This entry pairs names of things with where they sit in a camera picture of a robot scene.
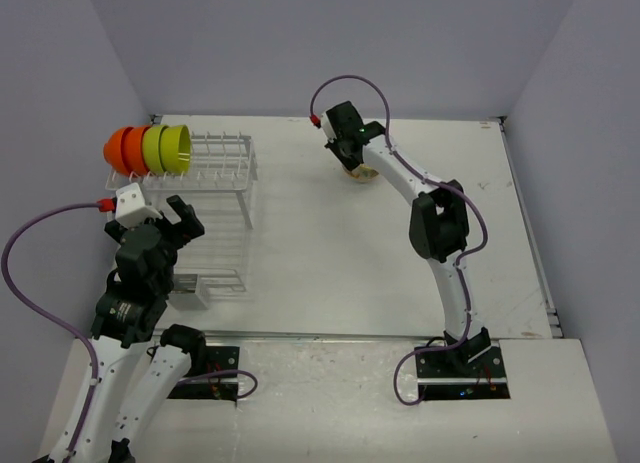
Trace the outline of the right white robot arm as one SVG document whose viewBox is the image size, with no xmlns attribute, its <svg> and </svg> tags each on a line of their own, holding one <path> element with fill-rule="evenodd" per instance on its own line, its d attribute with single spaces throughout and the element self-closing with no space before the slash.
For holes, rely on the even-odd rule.
<svg viewBox="0 0 640 463">
<path fill-rule="evenodd" d="M 475 206 L 457 180 L 448 182 L 411 160 L 377 121 L 366 123 L 355 106 L 338 104 L 311 121 L 326 137 L 326 148 L 348 170 L 365 165 L 384 177 L 410 206 L 408 236 L 414 251 L 429 264 L 444 311 L 444 349 L 425 360 L 467 376 L 491 346 L 479 321 L 466 276 L 468 209 Z"/>
</svg>

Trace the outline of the floral patterned white bowl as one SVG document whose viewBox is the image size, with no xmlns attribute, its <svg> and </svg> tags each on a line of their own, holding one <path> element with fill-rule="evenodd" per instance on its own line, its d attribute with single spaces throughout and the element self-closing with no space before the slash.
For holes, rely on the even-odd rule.
<svg viewBox="0 0 640 463">
<path fill-rule="evenodd" d="M 379 175 L 376 170 L 366 165 L 359 165 L 352 170 L 349 170 L 346 167 L 342 167 L 342 169 L 349 178 L 358 183 L 372 182 Z"/>
</svg>

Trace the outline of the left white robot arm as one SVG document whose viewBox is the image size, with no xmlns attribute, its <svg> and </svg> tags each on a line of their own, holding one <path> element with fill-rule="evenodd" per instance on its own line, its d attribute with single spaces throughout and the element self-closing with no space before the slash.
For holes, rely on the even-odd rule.
<svg viewBox="0 0 640 463">
<path fill-rule="evenodd" d="M 192 206 L 177 195 L 166 202 L 178 222 L 147 204 L 137 188 L 109 203 L 116 217 L 105 231 L 120 247 L 90 330 L 94 353 L 81 387 L 91 395 L 78 398 L 46 462 L 133 461 L 134 446 L 177 383 L 207 366 L 203 333 L 174 324 L 136 386 L 129 385 L 167 308 L 178 252 L 205 233 Z"/>
</svg>

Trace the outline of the lime green bowl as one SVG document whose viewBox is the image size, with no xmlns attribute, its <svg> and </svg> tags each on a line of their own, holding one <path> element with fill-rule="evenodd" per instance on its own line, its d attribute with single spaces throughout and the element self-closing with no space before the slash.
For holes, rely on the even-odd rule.
<svg viewBox="0 0 640 463">
<path fill-rule="evenodd" d="M 148 172 L 155 175 L 162 175 L 165 172 L 161 160 L 160 141 L 166 125 L 150 126 L 142 138 L 142 154 Z"/>
<path fill-rule="evenodd" d="M 186 125 L 167 126 L 160 136 L 160 159 L 164 171 L 187 173 L 191 163 L 191 137 Z"/>
</svg>

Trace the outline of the orange bowl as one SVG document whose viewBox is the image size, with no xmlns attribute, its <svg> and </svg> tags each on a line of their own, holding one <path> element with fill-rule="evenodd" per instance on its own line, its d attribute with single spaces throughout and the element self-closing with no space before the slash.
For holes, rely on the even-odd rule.
<svg viewBox="0 0 640 463">
<path fill-rule="evenodd" d="M 133 127 L 123 140 L 122 155 L 129 173 L 139 177 L 145 176 L 148 168 L 143 156 L 143 138 L 149 126 Z"/>
<path fill-rule="evenodd" d="M 129 176 L 131 169 L 124 159 L 123 146 L 125 137 L 133 129 L 126 126 L 116 130 L 103 146 L 103 157 L 105 161 L 119 174 Z"/>
</svg>

